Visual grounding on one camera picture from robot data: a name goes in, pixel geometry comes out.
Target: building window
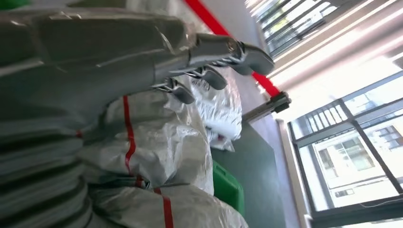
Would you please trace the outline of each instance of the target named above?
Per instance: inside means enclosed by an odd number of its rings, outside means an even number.
[[[325,24],[323,17],[336,9],[327,1],[274,0],[256,11],[270,53],[276,56]]]
[[[337,144],[334,147],[342,155],[346,166],[349,168],[362,171],[375,167],[374,161],[358,137]]]
[[[373,133],[380,137],[389,150],[403,146],[403,137],[394,126],[385,127]]]
[[[338,174],[335,169],[335,165],[332,162],[332,159],[329,155],[329,151],[327,149],[321,150],[318,152],[319,157],[322,161],[323,168],[325,169],[326,177],[327,178],[335,178],[338,177]]]

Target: window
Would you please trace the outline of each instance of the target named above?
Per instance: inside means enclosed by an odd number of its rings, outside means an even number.
[[[354,166],[357,171],[375,167],[368,152],[361,144],[358,137],[335,145],[336,150],[343,156],[347,167]]]
[[[403,116],[389,118],[364,130],[383,161],[403,185]]]
[[[403,137],[394,126],[388,126],[372,133],[380,137],[389,150],[403,146]]]
[[[403,77],[394,79],[345,102],[352,114],[359,114],[403,97]]]
[[[333,164],[332,159],[330,158],[329,152],[327,151],[327,149],[321,150],[318,153],[319,153],[319,157],[322,161],[323,168],[325,169],[326,177],[327,178],[338,177],[336,169],[335,169],[335,165]]]
[[[273,3],[263,4],[261,10],[268,5],[270,7],[258,17],[258,21],[272,56],[323,25],[323,17],[336,9],[327,1],[274,0]]]

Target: red packing tape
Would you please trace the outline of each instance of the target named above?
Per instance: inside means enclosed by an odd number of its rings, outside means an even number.
[[[199,0],[184,0],[188,6],[195,12],[199,18],[213,31],[216,35],[230,36],[230,33],[221,25],[218,20],[209,12],[209,10]],[[253,72],[253,78],[266,90],[271,96],[277,96],[280,91],[266,76]]]

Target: metal rod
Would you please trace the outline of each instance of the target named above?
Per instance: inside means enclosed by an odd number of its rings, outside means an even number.
[[[327,116],[326,116],[325,110],[323,110],[323,108],[320,108],[320,110],[322,111],[323,116],[325,117],[325,120],[326,120],[327,125],[328,125],[328,126],[330,126],[331,124],[330,124],[329,120],[327,119]]]
[[[330,110],[333,106],[331,105],[330,108],[328,108],[330,115],[332,116],[333,120],[335,121],[335,123],[337,123],[335,116],[333,115],[332,111]]]
[[[312,117],[312,119],[314,120],[314,123],[315,123],[315,126],[316,126],[317,130],[319,131],[319,130],[320,130],[320,129],[319,129],[319,125],[317,124],[317,121],[315,120],[315,116],[314,116],[314,115],[311,115],[311,117]]]

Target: plastic wrapped bundle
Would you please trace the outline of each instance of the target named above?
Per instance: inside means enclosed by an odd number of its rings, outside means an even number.
[[[212,132],[210,129],[206,129],[206,132],[207,132],[207,139],[209,140],[211,148],[221,151],[235,152],[231,140],[229,140],[227,137]]]
[[[154,191],[139,188],[90,190],[94,206],[126,228],[247,228],[242,215],[212,195],[190,186]]]
[[[242,130],[242,107],[235,82],[237,72],[229,67],[215,67],[227,80],[222,90],[211,88],[203,80],[192,78],[191,90],[205,126],[231,140],[240,137]]]
[[[175,16],[198,33],[211,33],[210,29],[183,0],[127,0],[126,8],[135,12]]]
[[[128,0],[126,7],[136,12],[175,16],[181,19],[190,31],[211,33],[183,0]],[[225,77],[227,87],[215,90],[205,81],[192,79],[192,92],[205,126],[228,140],[236,140],[242,130],[242,107],[233,77],[239,74],[229,67],[215,69]]]
[[[160,91],[124,96],[109,105],[84,138],[92,138],[79,153],[91,183],[110,182],[120,174],[135,177],[138,186],[146,186],[142,180],[151,187],[189,183],[214,193],[211,152],[194,104]]]

